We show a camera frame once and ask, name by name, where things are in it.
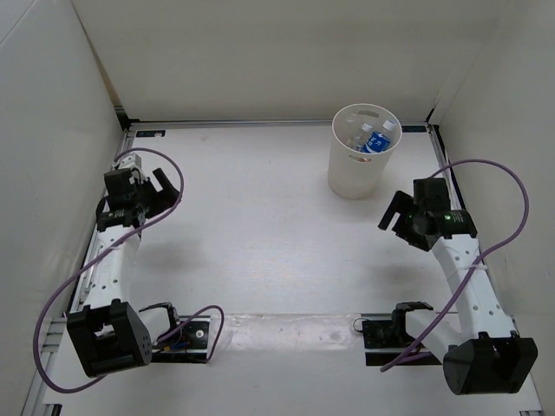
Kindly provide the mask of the clear plastic bottle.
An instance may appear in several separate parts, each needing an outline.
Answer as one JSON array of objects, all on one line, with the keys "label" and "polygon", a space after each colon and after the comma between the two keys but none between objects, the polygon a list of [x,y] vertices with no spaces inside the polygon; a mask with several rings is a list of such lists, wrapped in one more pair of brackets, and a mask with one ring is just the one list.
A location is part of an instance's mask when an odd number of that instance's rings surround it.
[{"label": "clear plastic bottle", "polygon": [[371,124],[363,123],[356,133],[347,140],[346,146],[352,150],[362,152],[373,131],[374,127]]}]

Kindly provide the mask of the blue label plastic bottle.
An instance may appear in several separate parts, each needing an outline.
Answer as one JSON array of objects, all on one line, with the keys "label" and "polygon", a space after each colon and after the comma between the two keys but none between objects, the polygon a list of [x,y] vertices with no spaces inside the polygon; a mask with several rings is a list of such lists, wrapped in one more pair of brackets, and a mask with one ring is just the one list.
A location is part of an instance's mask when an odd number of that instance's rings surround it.
[{"label": "blue label plastic bottle", "polygon": [[385,120],[380,131],[374,131],[362,150],[365,153],[382,153],[389,149],[395,130],[395,123]]}]

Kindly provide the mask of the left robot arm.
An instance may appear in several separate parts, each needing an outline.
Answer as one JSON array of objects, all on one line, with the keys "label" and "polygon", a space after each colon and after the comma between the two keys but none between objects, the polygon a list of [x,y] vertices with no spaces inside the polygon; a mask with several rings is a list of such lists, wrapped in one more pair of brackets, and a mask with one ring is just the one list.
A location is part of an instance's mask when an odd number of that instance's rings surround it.
[{"label": "left robot arm", "polygon": [[67,321],[69,337],[90,378],[143,367],[152,360],[151,335],[129,302],[132,268],[140,227],[172,208],[179,196],[162,169],[153,175],[160,190],[137,167],[104,175],[108,195],[96,210],[101,261],[93,266],[82,310]]}]

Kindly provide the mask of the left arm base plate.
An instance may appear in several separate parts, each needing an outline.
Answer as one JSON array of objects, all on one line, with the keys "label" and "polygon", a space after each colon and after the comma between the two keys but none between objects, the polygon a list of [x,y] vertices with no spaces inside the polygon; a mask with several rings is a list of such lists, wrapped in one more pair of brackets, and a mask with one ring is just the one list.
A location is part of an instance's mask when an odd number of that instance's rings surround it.
[{"label": "left arm base plate", "polygon": [[206,364],[212,319],[202,315],[192,319],[169,343],[153,351],[152,363]]}]

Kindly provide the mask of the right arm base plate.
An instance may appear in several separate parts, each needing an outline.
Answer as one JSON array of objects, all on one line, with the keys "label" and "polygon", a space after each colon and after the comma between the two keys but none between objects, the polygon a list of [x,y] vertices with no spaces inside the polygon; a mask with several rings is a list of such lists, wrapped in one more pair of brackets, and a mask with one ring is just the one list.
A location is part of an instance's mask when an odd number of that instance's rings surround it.
[{"label": "right arm base plate", "polygon": [[352,329],[362,337],[367,367],[384,366],[413,341],[410,336],[394,334],[389,314],[360,315],[353,321]]}]

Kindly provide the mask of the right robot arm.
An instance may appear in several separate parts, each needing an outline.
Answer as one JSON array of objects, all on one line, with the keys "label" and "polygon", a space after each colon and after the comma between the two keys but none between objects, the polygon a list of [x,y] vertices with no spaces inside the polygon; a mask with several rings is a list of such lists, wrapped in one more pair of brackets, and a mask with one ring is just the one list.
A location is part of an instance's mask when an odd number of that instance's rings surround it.
[{"label": "right robot arm", "polygon": [[398,191],[379,229],[391,229],[409,245],[432,252],[452,293],[459,328],[424,302],[398,304],[389,335],[399,346],[424,347],[441,362],[452,393],[517,393],[534,362],[533,339],[518,334],[480,259],[477,229],[466,210],[451,207],[445,179],[417,179],[413,194]]}]

